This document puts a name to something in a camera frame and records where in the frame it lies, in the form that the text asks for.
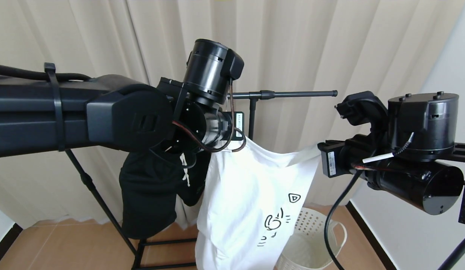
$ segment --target curtain fold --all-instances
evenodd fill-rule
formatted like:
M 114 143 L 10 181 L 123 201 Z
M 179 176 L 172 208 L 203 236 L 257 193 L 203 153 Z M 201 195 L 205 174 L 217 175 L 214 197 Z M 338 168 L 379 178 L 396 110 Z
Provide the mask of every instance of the curtain fold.
M 292 152 L 325 139 L 368 132 L 333 108 L 365 90 L 387 99 L 417 93 L 465 0 L 0 0 L 0 64 L 93 77 L 119 74 L 157 85 L 181 81 L 195 39 L 213 39 L 244 59 L 236 92 L 338 90 L 338 97 L 259 101 L 254 140 Z M 236 101 L 246 113 L 249 104 Z M 125 152 L 74 149 L 113 214 L 121 219 L 118 183 Z M 349 181 L 320 173 L 308 204 L 331 204 Z M 26 228 L 70 215 L 106 215 L 64 153 L 0 159 L 0 209 Z

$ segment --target black garment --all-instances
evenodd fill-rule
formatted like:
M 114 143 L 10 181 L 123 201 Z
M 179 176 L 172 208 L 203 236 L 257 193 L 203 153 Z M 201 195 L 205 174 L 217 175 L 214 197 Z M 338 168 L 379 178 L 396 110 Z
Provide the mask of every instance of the black garment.
M 168 160 L 182 164 L 180 155 Z M 176 219 L 176 194 L 186 205 L 195 205 L 202 195 L 211 154 L 196 154 L 196 165 L 188 169 L 190 187 L 183 180 L 184 169 L 156 157 L 151 152 L 129 153 L 124 161 L 119 184 L 123 195 L 123 231 L 132 239 L 145 239 L 172 224 Z

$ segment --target laundry basket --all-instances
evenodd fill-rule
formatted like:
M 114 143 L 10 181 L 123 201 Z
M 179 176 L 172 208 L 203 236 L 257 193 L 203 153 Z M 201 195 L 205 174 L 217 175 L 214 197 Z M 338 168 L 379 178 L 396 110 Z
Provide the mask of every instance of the laundry basket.
M 322 270 L 332 259 L 324 241 L 326 216 L 309 208 L 302 208 L 294 228 L 294 234 L 287 241 L 277 260 L 277 270 Z M 334 227 L 340 225 L 344 230 L 344 240 L 337 242 Z M 345 226 L 331 220 L 329 224 L 329 244 L 335 256 L 339 254 L 347 239 Z

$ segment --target drawstring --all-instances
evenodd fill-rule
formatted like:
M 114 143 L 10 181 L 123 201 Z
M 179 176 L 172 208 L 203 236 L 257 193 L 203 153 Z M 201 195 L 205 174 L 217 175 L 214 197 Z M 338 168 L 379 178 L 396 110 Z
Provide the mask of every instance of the drawstring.
M 183 166 L 187 166 L 186 156 L 184 156 L 184 153 L 181 154 L 181 162 Z M 189 183 L 189 174 L 187 174 L 187 169 L 184 169 L 184 177 L 182 179 L 187 179 L 187 186 L 191 186 L 191 184 Z

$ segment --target barcode sticker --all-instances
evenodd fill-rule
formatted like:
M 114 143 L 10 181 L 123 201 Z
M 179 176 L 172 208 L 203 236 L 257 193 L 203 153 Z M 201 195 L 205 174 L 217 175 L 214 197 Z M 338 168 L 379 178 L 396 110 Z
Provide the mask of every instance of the barcode sticker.
M 242 113 L 236 113 L 236 127 L 243 131 L 242 126 Z M 236 137 L 242 138 L 242 134 L 239 131 L 236 131 Z
M 335 175 L 335 157 L 334 152 L 327 153 L 327 163 L 329 164 L 329 173 L 330 176 Z

